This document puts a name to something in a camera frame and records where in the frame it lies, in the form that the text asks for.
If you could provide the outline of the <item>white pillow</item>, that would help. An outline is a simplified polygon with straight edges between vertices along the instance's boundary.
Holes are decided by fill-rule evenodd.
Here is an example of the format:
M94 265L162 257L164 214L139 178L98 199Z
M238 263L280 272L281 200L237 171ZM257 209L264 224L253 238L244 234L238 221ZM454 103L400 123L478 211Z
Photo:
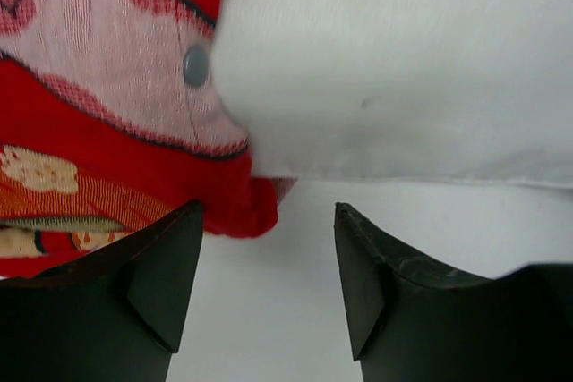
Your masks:
M572 0L224 0L255 173L572 185Z

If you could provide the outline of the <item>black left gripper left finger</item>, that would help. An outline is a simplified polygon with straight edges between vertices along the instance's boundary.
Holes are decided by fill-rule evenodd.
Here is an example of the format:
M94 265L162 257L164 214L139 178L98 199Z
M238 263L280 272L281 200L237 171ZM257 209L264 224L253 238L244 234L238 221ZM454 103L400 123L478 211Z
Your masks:
M202 236L201 204L190 202L74 262L4 280L2 380L165 380Z

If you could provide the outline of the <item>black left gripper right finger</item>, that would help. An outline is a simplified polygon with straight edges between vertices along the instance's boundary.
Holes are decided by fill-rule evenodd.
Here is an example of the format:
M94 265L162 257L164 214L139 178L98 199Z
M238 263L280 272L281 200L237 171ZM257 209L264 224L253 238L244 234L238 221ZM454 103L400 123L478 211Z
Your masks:
M336 206L334 235L364 380L571 380L571 265L477 276L382 231L346 203Z

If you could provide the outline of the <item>red patterned pillowcase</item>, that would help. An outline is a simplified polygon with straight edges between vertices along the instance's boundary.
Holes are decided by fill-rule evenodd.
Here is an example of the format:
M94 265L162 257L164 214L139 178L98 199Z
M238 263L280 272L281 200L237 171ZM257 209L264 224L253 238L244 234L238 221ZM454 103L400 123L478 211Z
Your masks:
M208 233L278 222L210 50L221 0L1 0L1 276L32 278L196 200Z

